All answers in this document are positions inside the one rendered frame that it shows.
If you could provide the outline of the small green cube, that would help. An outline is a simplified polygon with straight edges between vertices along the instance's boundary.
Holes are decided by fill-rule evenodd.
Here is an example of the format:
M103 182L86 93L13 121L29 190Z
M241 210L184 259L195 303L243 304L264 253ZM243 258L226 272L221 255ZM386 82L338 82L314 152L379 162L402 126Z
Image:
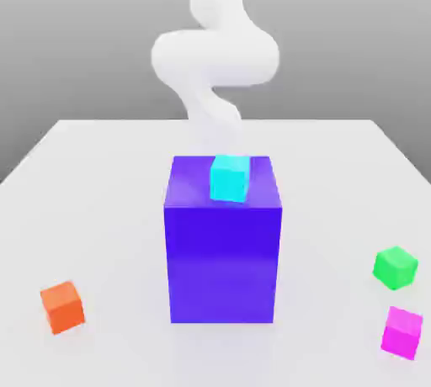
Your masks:
M418 260L395 246L376 254L372 273L388 289L398 290L413 283L417 269Z

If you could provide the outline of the large purple box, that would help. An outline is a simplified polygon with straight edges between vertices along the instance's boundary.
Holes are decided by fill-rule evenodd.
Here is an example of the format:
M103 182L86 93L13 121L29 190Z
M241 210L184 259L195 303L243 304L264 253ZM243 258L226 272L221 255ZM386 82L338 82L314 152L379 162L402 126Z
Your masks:
M254 156L244 203L210 198L211 156L175 156L164 202L173 323L270 323L282 204L272 163Z

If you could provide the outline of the small magenta cube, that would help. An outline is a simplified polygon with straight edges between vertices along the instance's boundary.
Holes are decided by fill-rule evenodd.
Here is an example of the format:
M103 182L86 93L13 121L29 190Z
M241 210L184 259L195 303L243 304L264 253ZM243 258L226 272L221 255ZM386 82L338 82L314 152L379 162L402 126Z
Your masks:
M422 333L423 317L391 306L386 318L380 348L399 357L414 360Z

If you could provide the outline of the small cyan cube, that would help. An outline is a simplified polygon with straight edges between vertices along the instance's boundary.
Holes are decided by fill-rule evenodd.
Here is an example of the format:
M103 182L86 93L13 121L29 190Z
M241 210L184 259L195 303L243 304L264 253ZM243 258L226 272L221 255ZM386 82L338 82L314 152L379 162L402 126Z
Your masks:
M210 166L210 198L244 203L250 180L250 157L217 155Z

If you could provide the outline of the small orange cube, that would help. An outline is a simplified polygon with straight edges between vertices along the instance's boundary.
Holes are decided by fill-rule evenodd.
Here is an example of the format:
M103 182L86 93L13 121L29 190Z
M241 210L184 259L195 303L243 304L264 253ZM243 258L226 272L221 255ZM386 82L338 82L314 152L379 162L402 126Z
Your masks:
M85 322L82 300L72 281L43 289L40 297L54 335Z

